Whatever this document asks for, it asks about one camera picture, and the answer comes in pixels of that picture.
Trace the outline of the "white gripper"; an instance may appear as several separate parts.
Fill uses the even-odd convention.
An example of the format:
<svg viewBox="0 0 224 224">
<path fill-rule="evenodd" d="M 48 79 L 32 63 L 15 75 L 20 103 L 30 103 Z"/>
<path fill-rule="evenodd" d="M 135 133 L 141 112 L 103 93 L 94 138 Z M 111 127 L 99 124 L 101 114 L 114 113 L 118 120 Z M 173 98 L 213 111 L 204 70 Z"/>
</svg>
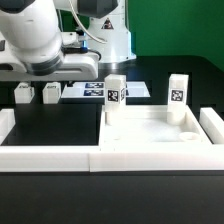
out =
<svg viewBox="0 0 224 224">
<path fill-rule="evenodd" d="M 64 55 L 63 63 L 49 74 L 41 70 L 37 75 L 26 69 L 12 54 L 9 44 L 0 33 L 0 81 L 87 81 L 98 77 L 96 52 L 84 48 L 72 48 Z"/>
</svg>

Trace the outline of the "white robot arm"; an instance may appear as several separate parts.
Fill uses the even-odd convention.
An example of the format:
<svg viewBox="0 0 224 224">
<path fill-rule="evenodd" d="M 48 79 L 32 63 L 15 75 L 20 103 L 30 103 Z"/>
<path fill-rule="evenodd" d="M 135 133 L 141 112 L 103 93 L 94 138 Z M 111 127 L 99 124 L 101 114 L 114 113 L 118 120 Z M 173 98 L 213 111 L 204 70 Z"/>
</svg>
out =
<svg viewBox="0 0 224 224">
<path fill-rule="evenodd" d="M 95 80 L 133 60 L 128 0 L 0 0 L 0 81 Z"/>
</svg>

